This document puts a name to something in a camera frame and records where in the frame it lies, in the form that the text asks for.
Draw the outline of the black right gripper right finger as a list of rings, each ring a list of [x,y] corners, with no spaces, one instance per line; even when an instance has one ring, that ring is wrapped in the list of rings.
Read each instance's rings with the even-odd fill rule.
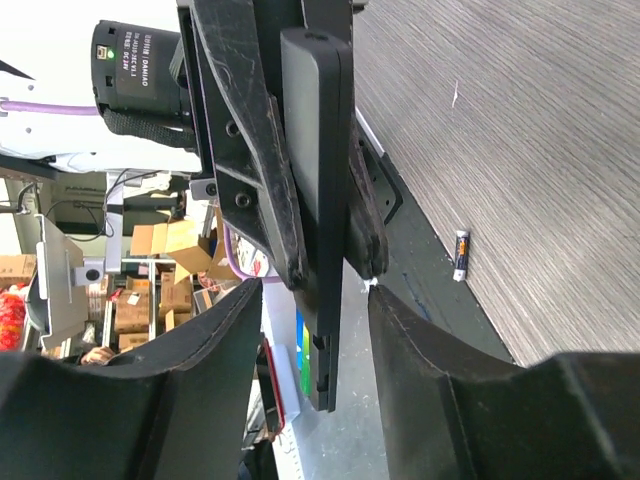
[[[385,287],[368,300],[393,479],[635,479],[639,358],[563,353],[530,368],[416,315]]]

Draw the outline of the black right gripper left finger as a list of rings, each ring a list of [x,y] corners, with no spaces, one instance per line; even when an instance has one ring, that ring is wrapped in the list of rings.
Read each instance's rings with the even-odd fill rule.
[[[233,479],[260,342],[262,284],[105,366],[1,357],[5,479]]]

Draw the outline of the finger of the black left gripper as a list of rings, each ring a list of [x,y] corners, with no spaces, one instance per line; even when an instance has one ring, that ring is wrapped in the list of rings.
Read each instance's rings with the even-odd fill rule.
[[[355,119],[350,128],[349,170],[347,261],[361,278],[379,277],[388,268],[389,245]]]

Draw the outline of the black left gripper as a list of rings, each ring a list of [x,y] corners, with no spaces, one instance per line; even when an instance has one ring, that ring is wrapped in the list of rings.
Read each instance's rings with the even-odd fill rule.
[[[176,67],[189,90],[199,179],[216,183],[227,225],[269,254],[285,286],[308,261],[280,120],[280,33],[303,1],[181,1]]]

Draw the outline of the black remote control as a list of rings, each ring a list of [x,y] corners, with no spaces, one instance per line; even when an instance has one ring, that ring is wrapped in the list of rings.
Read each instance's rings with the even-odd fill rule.
[[[349,44],[324,32],[281,33],[285,135],[309,262],[294,293],[308,331],[309,398],[336,406],[353,60]]]

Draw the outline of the green yellow battery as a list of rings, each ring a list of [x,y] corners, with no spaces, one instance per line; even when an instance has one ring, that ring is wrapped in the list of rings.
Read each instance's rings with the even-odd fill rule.
[[[311,395],[310,335],[300,311],[296,311],[296,355],[300,389],[305,396],[309,397]]]

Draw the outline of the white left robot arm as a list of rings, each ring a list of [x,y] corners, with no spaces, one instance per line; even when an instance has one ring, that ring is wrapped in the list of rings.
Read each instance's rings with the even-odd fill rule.
[[[354,101],[361,1],[5,1],[1,152],[214,186],[286,287],[375,278],[388,243]]]

